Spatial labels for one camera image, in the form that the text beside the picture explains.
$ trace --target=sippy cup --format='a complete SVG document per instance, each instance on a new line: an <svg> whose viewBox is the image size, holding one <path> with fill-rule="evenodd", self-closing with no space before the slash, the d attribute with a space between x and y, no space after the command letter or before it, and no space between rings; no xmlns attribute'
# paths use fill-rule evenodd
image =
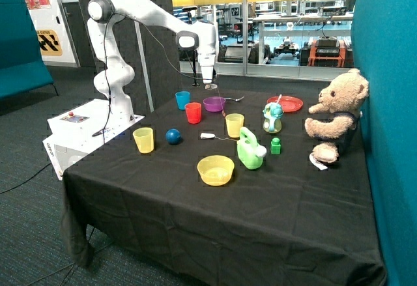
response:
<svg viewBox="0 0 417 286"><path fill-rule="evenodd" d="M280 104L270 102L263 110L263 129L268 133L278 133L281 130L281 117L283 110Z"/></svg>

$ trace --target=teddy bear foot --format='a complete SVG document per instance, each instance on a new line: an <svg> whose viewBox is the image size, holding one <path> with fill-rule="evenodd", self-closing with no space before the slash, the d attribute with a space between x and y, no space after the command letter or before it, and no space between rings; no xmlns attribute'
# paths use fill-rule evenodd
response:
<svg viewBox="0 0 417 286"><path fill-rule="evenodd" d="M322 143L313 148L313 157L317 161L332 164L339 158L338 148L332 143Z"/></svg>

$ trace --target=white control box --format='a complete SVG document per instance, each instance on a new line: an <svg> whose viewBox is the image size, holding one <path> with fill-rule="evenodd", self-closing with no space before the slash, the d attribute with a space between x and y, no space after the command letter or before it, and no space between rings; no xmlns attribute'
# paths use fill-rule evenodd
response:
<svg viewBox="0 0 417 286"><path fill-rule="evenodd" d="M103 134L108 116L109 122ZM43 143L58 179L62 180L65 169L143 118L144 116L134 115L129 122L115 124L111 121L111 114L109 115L109 102L94 99L48 119L52 135Z"/></svg>

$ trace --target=red cup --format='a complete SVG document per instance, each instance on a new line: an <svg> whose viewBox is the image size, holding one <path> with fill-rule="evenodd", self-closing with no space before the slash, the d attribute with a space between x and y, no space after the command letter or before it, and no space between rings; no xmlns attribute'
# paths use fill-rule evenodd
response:
<svg viewBox="0 0 417 286"><path fill-rule="evenodd" d="M185 105L188 123L197 124L201 121L201 104L199 102L190 102Z"/></svg>

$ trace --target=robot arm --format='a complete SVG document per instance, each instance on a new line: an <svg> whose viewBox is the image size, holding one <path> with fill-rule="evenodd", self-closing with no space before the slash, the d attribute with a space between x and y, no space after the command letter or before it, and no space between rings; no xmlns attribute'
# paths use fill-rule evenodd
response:
<svg viewBox="0 0 417 286"><path fill-rule="evenodd" d="M116 19L116 17L119 19L118 21L121 21L120 17L123 16L146 26L159 25L172 30L177 34L176 42L180 48L183 50L197 50L203 82L204 84L211 83L213 67L216 61L217 41L216 29L213 24L206 21L198 21L191 25L184 23L150 0L92 0L89 3L88 11L92 20L104 25L109 20L111 22L113 19ZM107 35L110 34L109 32L113 24L113 22L108 24ZM92 26L91 29L89 27L90 35L100 36L104 33L103 29L104 27L102 26ZM97 49L101 49L99 46L96 48L94 43L93 47L96 53Z"/></svg>
<svg viewBox="0 0 417 286"><path fill-rule="evenodd" d="M211 83L216 61L216 29L213 24L203 21L186 24L150 0L92 0L88 12L91 43L97 58L107 64L107 68L94 78L94 86L109 99L111 115L106 122L109 126L129 123L134 118L132 101L122 88L133 80L135 74L121 57L113 34L114 24L125 17L174 31L180 48L197 50L203 82Z"/></svg>

